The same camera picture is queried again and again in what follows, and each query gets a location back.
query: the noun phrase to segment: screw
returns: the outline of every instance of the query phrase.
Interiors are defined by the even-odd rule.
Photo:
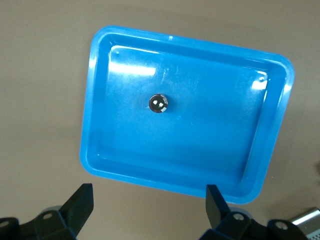
[[[45,215],[43,215],[43,220],[46,220],[46,219],[49,219],[49,218],[51,218],[52,217],[52,213],[47,213],[47,214],[45,214]]]
[[[282,221],[277,221],[275,223],[275,226],[278,228],[278,229],[282,229],[282,230],[288,230],[288,226],[282,222]]]
[[[236,220],[240,220],[240,221],[243,221],[245,219],[245,217],[240,214],[240,213],[235,213],[233,214],[233,217],[236,219]]]

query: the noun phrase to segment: blue plastic tray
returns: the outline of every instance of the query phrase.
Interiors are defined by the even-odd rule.
[[[96,176],[199,197],[216,184],[228,202],[250,202],[293,82],[277,54],[105,27],[91,45],[81,163]],[[166,111],[150,109],[155,94]]]

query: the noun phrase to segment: tray rim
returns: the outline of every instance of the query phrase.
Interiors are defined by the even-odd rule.
[[[282,67],[286,73],[285,84],[282,88],[282,92],[278,101],[278,106],[275,110],[274,120],[268,134],[266,144],[264,147],[264,152],[261,153],[263,157],[261,158],[259,168],[257,170],[257,177],[253,183],[252,189],[249,194],[245,196],[232,196],[224,195],[227,202],[235,204],[246,204],[253,201],[261,192],[265,177],[268,172],[268,167],[272,158],[274,147],[277,141],[277,137],[280,131],[280,127],[284,118],[284,114],[288,105],[290,93],[293,87],[295,79],[295,71],[291,62],[284,56],[276,53],[260,51],[255,49],[249,49],[244,47],[226,45],[222,43],[216,43],[211,41],[193,39],[183,36],[175,36],[164,33],[152,32],[139,30],[128,27],[121,26],[106,26],[100,29],[93,37],[91,42],[91,49],[89,54],[89,64],[88,64],[88,74],[87,74],[87,84],[86,84],[86,93],[84,99],[84,110],[83,110],[83,119],[82,119],[82,130],[81,130],[81,140],[80,140],[80,162],[83,168],[88,171],[90,174],[104,177],[108,179],[118,180],[131,184],[138,184],[146,187],[161,189],[165,191],[171,191],[181,194],[187,194],[197,197],[205,198],[205,189],[203,191],[188,188],[184,186],[179,186],[173,184],[168,184],[159,181],[150,181],[147,179],[141,179],[134,176],[120,175],[117,173],[107,172],[99,169],[95,169],[90,165],[90,158],[87,156],[88,144],[89,144],[89,132],[91,125],[91,113],[92,113],[92,97],[94,93],[94,83],[96,75],[96,63],[97,56],[99,52],[99,47],[101,41],[108,35],[123,35],[131,38],[142,38],[148,41],[156,41],[162,43],[169,43],[173,46],[188,47],[197,50],[204,50],[211,53],[219,53],[227,56],[234,57],[246,57],[252,60],[260,60],[263,62],[269,62],[272,64],[279,65]]]

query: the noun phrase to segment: gray floor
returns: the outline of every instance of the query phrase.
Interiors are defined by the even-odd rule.
[[[93,183],[80,240],[190,239],[209,227],[205,200],[88,174],[79,145],[90,42],[120,25],[275,52],[295,84],[259,197],[260,223],[320,207],[318,0],[0,1],[0,217],[22,223]]]

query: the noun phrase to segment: black clamp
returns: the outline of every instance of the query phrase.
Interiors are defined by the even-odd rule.
[[[199,240],[307,240],[293,223],[273,219],[267,226],[231,211],[216,185],[206,189],[205,209],[212,229]]]
[[[84,183],[59,210],[48,210],[19,225],[15,217],[0,218],[1,240],[76,240],[94,209],[93,187]]]

